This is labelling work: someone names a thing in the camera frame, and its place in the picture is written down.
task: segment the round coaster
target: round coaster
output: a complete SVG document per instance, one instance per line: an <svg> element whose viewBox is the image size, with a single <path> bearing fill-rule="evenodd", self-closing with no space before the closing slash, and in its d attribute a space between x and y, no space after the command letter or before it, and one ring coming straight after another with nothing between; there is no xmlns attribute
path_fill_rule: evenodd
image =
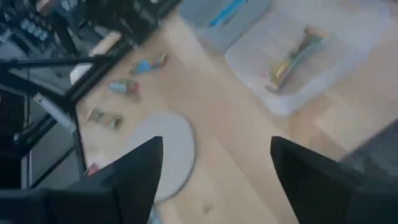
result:
<svg viewBox="0 0 398 224"><path fill-rule="evenodd" d="M134 129L128 148L154 136L163 137L163 166L155 202L174 196L188 180L195 163L195 143L189 122L175 113L154 114Z"/></svg>

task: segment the wooden tabletop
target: wooden tabletop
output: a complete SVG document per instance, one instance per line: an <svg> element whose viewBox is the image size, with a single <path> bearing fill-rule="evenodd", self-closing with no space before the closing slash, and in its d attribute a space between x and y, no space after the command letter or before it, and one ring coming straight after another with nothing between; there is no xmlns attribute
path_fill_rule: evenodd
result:
<svg viewBox="0 0 398 224"><path fill-rule="evenodd" d="M388 4L397 19L397 4ZM133 78L134 61L160 52L169 55L166 66L135 78L140 101L108 91L108 81ZM398 117L397 56L394 22L354 72L292 116L278 117L175 14L80 102L87 163L105 166L116 160L146 116L176 111L192 123L197 163L185 188L159 205L165 224L296 223L273 168L271 136L284 136L332 159L347 155ZM88 122L93 108L123 114L121 129Z"/></svg>

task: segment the small toy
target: small toy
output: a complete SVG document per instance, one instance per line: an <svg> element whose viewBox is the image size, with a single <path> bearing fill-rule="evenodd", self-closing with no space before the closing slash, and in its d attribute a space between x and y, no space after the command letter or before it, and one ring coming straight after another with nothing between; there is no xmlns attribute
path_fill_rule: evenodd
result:
<svg viewBox="0 0 398 224"><path fill-rule="evenodd" d="M278 90L300 59L306 56L313 46L319 44L327 36L325 32L312 26L304 28L304 35L300 45L296 49L291 50L285 60L278 63L269 73L269 82L266 83L266 88Z"/></svg>
<svg viewBox="0 0 398 224"><path fill-rule="evenodd" d="M87 168L85 175L87 177L91 177L92 175L94 175L97 171L99 171L100 167L98 164L93 163L89 168Z"/></svg>
<svg viewBox="0 0 398 224"><path fill-rule="evenodd" d="M112 92L125 95L136 93L138 91L138 87L139 86L137 82L129 80L127 78L115 80L108 84L108 88Z"/></svg>
<svg viewBox="0 0 398 224"><path fill-rule="evenodd" d="M134 63L130 70L130 74L140 74L144 72L149 72L153 69L162 67L166 62L167 55L160 54L159 56L141 60Z"/></svg>
<svg viewBox="0 0 398 224"><path fill-rule="evenodd" d="M122 119L123 117L118 114L105 113L99 109L93 109L87 118L88 121L94 121L111 129L118 129Z"/></svg>

